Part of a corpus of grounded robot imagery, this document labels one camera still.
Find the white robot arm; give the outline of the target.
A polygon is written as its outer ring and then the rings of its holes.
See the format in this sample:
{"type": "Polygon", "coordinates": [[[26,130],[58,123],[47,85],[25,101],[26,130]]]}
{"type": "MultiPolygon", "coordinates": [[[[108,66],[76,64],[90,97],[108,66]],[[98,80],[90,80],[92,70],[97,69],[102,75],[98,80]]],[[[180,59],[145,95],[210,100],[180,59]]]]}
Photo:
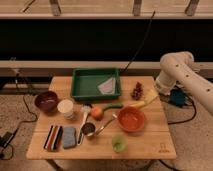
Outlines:
{"type": "Polygon", "coordinates": [[[194,57],[187,51],[163,55],[155,88],[159,93],[169,95],[176,82],[179,82],[213,116],[213,83],[196,74],[191,69],[193,63],[194,57]]]}

